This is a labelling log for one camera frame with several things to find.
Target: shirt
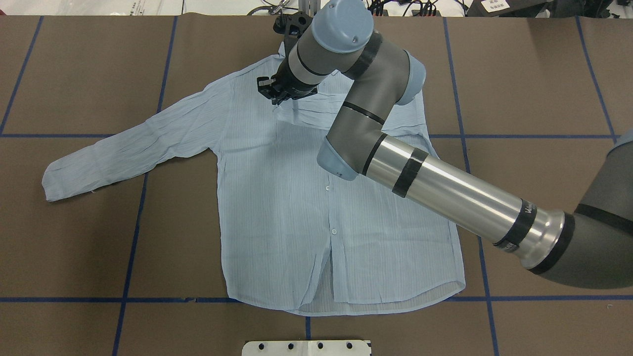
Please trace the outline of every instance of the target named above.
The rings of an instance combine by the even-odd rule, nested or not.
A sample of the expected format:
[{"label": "shirt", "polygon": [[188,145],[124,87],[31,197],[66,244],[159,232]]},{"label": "shirt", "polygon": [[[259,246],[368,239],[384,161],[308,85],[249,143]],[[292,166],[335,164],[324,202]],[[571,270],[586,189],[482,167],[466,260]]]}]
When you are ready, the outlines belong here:
[{"label": "shirt", "polygon": [[[415,310],[461,291],[454,223],[365,176],[348,182],[318,166],[350,79],[336,72],[318,94],[278,106],[259,94],[256,78],[275,73],[281,53],[51,163],[47,200],[211,149],[231,298],[299,315],[358,315]],[[437,156],[421,93],[394,107],[383,131]]]}]

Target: light blue plastic cap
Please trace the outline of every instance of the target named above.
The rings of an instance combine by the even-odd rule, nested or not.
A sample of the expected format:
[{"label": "light blue plastic cap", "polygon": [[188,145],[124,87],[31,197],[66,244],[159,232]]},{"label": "light blue plastic cap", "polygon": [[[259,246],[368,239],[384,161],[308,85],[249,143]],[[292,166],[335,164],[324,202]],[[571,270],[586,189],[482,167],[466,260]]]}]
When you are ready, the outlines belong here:
[{"label": "light blue plastic cap", "polygon": [[327,137],[323,139],[321,148],[318,150],[316,156],[316,162],[321,168],[337,175],[346,181],[353,181],[358,175],[355,170],[350,167],[345,160],[338,154],[338,152],[332,147]]},{"label": "light blue plastic cap", "polygon": [[397,105],[407,105],[411,103],[413,98],[422,90],[424,80],[427,78],[427,70],[424,68],[424,65],[415,59],[409,51],[405,52],[409,55],[409,82],[406,85],[404,94],[402,94],[402,97],[396,103]]},{"label": "light blue plastic cap", "polygon": [[351,53],[369,41],[373,18],[364,0],[331,0],[317,12],[310,27],[323,48],[335,53]]},{"label": "light blue plastic cap", "polygon": [[613,152],[614,149],[620,147],[621,145],[631,142],[633,142],[633,129],[628,130],[626,134],[620,136],[618,141],[615,143],[615,146],[609,150],[609,153]]}]

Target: gray robotic arm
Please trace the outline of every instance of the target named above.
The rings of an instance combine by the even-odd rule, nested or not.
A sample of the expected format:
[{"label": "gray robotic arm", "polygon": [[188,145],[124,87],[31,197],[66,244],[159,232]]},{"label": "gray robotic arm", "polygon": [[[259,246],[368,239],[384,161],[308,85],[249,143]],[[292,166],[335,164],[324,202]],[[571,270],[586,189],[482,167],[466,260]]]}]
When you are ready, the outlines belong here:
[{"label": "gray robotic arm", "polygon": [[373,30],[363,4],[331,0],[268,80],[277,88],[276,104],[313,94],[334,70],[354,79],[319,165],[349,181],[363,174],[515,254],[551,281],[633,286],[633,130],[609,152],[573,215],[537,208],[381,131],[392,107],[422,89],[425,69]]}]

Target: long sleeve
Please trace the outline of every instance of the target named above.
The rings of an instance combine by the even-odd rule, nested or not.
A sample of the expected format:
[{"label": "long sleeve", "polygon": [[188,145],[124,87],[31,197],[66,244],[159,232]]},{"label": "long sleeve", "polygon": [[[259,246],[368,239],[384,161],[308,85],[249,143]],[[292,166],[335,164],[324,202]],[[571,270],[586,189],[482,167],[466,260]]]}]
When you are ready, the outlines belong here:
[{"label": "long sleeve", "polygon": [[51,163],[42,178],[46,199],[86,193],[141,175],[170,158],[213,149],[229,119],[231,79],[210,83],[143,124]]}]

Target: white bracket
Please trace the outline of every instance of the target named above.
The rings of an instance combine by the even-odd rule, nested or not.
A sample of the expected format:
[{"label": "white bracket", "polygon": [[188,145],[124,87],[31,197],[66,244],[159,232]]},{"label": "white bracket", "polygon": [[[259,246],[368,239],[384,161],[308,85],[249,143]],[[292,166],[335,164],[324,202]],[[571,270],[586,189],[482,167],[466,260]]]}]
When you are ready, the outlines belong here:
[{"label": "white bracket", "polygon": [[250,341],[242,356],[372,356],[372,342],[363,340]]}]

